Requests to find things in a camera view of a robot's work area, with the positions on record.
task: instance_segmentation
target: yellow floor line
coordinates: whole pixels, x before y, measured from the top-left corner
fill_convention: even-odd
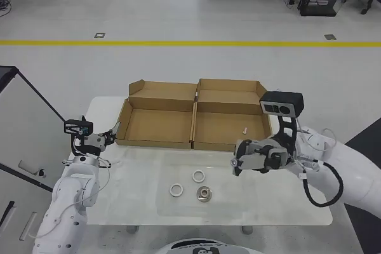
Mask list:
[[[303,48],[381,48],[373,41],[27,41],[0,40],[0,45],[14,46],[235,46],[235,47],[303,47]]]

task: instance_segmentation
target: gray floor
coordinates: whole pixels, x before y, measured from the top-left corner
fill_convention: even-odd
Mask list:
[[[381,6],[361,16],[349,1],[335,18],[300,17],[280,0],[13,0],[0,39],[381,41]],[[196,83],[200,77],[259,80],[268,90],[299,91],[301,123],[334,130],[346,142],[381,117],[381,48],[0,46],[65,117],[93,97],[128,94],[139,79]],[[265,253],[361,253],[342,204],[326,227],[89,226],[80,254],[152,253],[185,237],[210,237]]]

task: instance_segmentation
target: table leg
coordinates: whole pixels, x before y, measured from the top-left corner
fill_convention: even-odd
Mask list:
[[[243,234],[252,234],[253,233],[253,227],[252,226],[241,226],[241,232],[243,232]]]
[[[138,231],[138,226],[127,226],[126,231],[128,234],[135,234]]]

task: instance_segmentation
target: white ring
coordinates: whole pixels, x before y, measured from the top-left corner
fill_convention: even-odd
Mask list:
[[[200,180],[196,179],[196,178],[195,178],[196,173],[201,173],[201,174],[202,174],[202,179],[200,179]],[[202,170],[196,170],[196,171],[193,172],[193,174],[192,174],[192,179],[193,179],[193,181],[195,181],[195,182],[197,182],[197,183],[199,183],[199,182],[203,182],[203,181],[204,181],[204,172],[203,172]]]
[[[175,194],[175,193],[172,192],[172,189],[173,189],[175,186],[180,187],[180,192],[177,193],[177,194]],[[178,184],[178,183],[173,184],[173,185],[171,186],[171,188],[170,188],[170,193],[171,193],[171,195],[172,195],[173,197],[179,197],[179,196],[182,195],[183,192],[184,192],[184,188],[182,187],[181,184]]]

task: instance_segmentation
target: metal ring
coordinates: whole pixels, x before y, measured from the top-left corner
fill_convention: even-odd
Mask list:
[[[201,180],[196,179],[196,177],[195,177],[196,173],[201,173],[201,174],[202,174],[202,179],[201,179]],[[193,181],[195,181],[195,182],[197,182],[197,183],[203,182],[203,181],[204,181],[204,178],[205,178],[205,175],[204,175],[204,172],[203,172],[202,170],[196,170],[196,171],[193,172],[193,174],[192,174],[192,179],[193,179]]]
[[[209,202],[211,196],[213,195],[211,189],[207,186],[202,186],[196,191],[196,197],[200,202]]]
[[[175,186],[180,187],[180,192],[177,193],[177,194],[173,193],[173,191],[172,191],[172,189],[173,189]],[[179,196],[182,195],[183,192],[184,192],[184,188],[182,187],[181,184],[178,184],[178,183],[174,183],[174,184],[171,186],[171,188],[170,188],[170,194],[171,194],[173,197],[179,197]]]

